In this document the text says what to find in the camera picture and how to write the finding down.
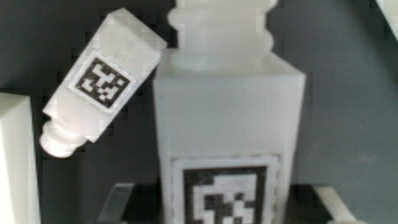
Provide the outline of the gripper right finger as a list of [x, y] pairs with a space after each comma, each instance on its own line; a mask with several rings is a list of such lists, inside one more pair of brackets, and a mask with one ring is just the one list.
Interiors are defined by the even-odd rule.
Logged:
[[325, 224], [367, 224], [355, 218], [334, 188], [330, 186], [314, 186], [314, 192], [330, 214], [330, 220]]

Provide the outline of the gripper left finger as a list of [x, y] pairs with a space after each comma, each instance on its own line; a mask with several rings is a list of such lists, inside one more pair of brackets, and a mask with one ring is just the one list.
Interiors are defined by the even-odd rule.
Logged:
[[126, 221], [122, 220], [122, 215], [128, 206], [133, 187], [133, 183], [117, 183], [113, 185], [97, 216], [97, 224], [126, 224]]

